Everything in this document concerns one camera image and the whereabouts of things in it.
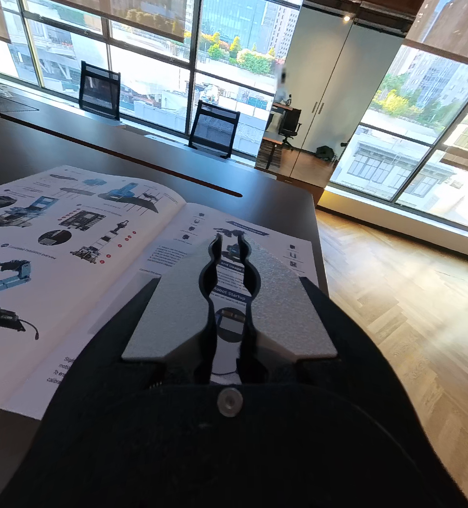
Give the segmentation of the black swivel chair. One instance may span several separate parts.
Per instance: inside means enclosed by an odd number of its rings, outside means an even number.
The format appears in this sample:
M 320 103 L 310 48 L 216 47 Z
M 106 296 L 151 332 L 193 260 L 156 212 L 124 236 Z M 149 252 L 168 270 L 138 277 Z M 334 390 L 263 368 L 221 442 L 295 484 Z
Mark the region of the black swivel chair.
M 299 127 L 301 126 L 299 122 L 300 117 L 301 110 L 293 108 L 287 109 L 281 118 L 278 134 L 284 137 L 282 144 L 288 146 L 291 151 L 294 150 L 294 147 L 288 139 L 297 136 Z

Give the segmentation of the white tall cabinet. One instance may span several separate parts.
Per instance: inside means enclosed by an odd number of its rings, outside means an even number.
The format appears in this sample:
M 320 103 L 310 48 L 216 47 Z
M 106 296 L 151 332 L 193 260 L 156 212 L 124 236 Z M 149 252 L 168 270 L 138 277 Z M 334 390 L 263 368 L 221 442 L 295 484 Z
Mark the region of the white tall cabinet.
M 301 124 L 293 145 L 344 150 L 411 23 L 365 1 L 303 1 L 285 60 L 291 107 Z

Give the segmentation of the robot arm manual booklet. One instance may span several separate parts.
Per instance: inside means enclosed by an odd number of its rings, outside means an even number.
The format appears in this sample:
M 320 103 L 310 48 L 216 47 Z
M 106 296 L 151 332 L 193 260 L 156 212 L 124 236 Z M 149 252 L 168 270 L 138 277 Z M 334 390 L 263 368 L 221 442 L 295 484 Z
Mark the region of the robot arm manual booklet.
M 201 204 L 162 184 L 57 167 L 0 185 L 0 409 L 41 419 L 85 345 L 148 282 L 221 234 L 214 384 L 239 383 L 246 233 L 317 283 L 309 241 Z

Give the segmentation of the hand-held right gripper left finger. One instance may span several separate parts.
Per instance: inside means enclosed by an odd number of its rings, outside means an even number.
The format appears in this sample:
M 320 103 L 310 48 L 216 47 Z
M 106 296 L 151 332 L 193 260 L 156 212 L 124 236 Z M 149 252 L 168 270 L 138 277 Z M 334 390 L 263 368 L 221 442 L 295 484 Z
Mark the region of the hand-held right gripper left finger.
M 222 236 L 217 233 L 162 275 L 122 359 L 182 369 L 211 369 L 217 348 L 210 298 L 218 282 Z

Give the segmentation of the dark grey desk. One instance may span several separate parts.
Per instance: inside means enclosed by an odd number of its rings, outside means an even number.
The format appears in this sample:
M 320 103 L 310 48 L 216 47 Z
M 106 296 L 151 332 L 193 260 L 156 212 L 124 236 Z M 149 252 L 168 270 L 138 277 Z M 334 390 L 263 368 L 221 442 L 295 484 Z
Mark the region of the dark grey desk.
M 212 169 L 192 165 L 192 176 L 178 176 L 150 168 L 85 145 L 68 141 L 0 117 L 0 184 L 60 165 L 102 174 L 152 180 L 185 200 L 230 213 L 250 223 L 308 240 L 318 285 L 328 295 L 320 236 L 311 194 L 243 168 Z M 39 421 L 0 410 L 0 492 L 26 454 Z

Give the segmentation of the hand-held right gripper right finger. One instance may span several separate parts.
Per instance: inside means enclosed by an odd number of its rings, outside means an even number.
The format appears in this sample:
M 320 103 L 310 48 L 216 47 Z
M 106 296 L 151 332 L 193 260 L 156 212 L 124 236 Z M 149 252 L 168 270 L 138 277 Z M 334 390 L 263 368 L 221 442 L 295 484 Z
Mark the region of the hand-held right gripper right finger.
M 300 361 L 334 359 L 337 349 L 308 296 L 286 264 L 249 237 L 238 237 L 244 265 L 246 307 L 238 368 L 278 368 Z

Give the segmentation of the black mesh chair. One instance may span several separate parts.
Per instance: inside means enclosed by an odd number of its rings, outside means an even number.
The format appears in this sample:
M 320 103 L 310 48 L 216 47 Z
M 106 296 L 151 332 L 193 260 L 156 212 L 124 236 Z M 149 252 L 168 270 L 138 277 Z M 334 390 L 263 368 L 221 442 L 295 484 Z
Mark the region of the black mesh chair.
M 120 120 L 121 74 L 81 61 L 78 104 L 81 110 Z
M 188 146 L 208 150 L 220 158 L 230 158 L 239 118 L 239 111 L 199 100 Z

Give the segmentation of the beige roller blind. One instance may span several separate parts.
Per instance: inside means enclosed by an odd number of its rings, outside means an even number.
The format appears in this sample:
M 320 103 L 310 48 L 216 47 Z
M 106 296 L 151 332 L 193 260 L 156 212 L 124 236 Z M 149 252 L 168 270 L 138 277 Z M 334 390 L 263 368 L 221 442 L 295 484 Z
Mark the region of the beige roller blind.
M 57 1 L 111 21 L 184 42 L 186 1 Z
M 468 1 L 423 1 L 404 44 L 468 65 Z

